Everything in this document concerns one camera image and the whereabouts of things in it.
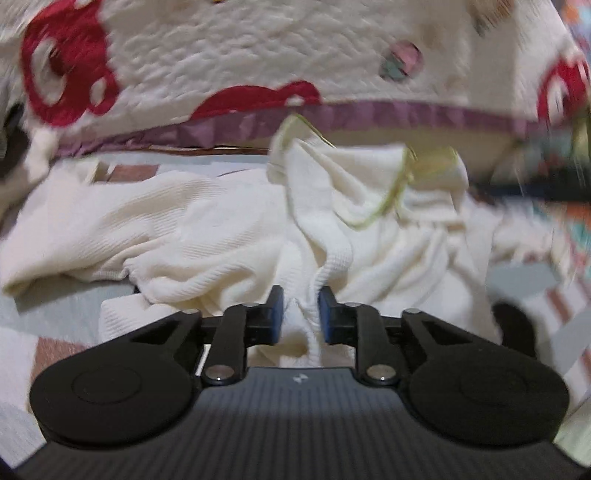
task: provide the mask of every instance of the white quilt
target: white quilt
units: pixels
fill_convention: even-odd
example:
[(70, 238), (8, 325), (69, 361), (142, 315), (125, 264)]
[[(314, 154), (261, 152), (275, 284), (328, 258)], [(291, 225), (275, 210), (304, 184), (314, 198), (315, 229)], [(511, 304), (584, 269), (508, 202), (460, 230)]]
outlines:
[(550, 0), (0, 0), (0, 11), (0, 74), (29, 118), (71, 141), (303, 103), (370, 102), (356, 111), (363, 127), (437, 125), (421, 106), (456, 108), (445, 113), (456, 124), (466, 109), (545, 121), (588, 85)]

